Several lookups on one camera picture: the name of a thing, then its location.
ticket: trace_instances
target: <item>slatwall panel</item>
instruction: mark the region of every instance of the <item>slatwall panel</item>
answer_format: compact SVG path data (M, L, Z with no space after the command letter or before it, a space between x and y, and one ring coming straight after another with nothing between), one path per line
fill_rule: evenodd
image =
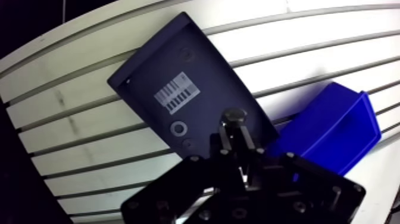
M72 220L120 219L129 196L179 158L106 80L181 11L203 29L278 130L329 83L366 91L381 143L348 178L357 223L382 223L400 183L400 1L117 1L0 61L0 96L43 181ZM385 183L385 195L378 197ZM379 215L371 204L381 204Z

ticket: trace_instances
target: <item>white sticker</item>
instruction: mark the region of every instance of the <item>white sticker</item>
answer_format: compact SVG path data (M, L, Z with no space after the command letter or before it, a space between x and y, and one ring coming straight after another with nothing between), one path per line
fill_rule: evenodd
M172 115L197 96L200 90L181 72L171 82L168 82L154 98Z

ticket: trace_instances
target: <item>blue plastic bin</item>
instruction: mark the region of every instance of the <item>blue plastic bin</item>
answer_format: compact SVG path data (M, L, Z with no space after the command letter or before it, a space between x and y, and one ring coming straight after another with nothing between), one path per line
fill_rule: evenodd
M368 95L331 83L282 129L270 154L293 152L344 176L380 137Z

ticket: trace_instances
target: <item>dark navy box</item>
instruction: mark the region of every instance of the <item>dark navy box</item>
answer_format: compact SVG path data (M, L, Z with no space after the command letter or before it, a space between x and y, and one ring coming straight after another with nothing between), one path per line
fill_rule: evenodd
M209 157L210 134L218 132L227 108L248 113L246 125L263 147L278 137L246 86L186 13L154 35L108 83L181 157Z

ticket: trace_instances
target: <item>screw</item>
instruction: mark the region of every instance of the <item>screw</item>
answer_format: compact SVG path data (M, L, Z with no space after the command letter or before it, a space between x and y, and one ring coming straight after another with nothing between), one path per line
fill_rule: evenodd
M306 206L303 202L296 201L295 203L293 203L293 208L300 213L305 213Z
M196 155L190 157L190 160L192 160L193 162L197 162L197 161L199 161L199 159L200 158Z
M236 208L232 210L232 216L235 219L244 219L247 216L247 210L243 208Z
M361 186L359 186L358 184L354 185L354 189L358 192L361 192L363 190L363 188Z
M288 157L290 157L290 158L293 158L295 155L294 155L294 153L286 153L286 155L288 156Z
M260 153L260 154L263 154L264 153L264 149L263 148L257 148L256 149L256 152L258 152L258 153Z
M211 218L211 212L209 210L201 211L199 217L204 221L208 221Z
M135 201L131 201L128 203L128 208L130 209L136 209L139 206L139 203L135 202Z
M228 155L229 151L228 150L221 150L220 153L222 155Z

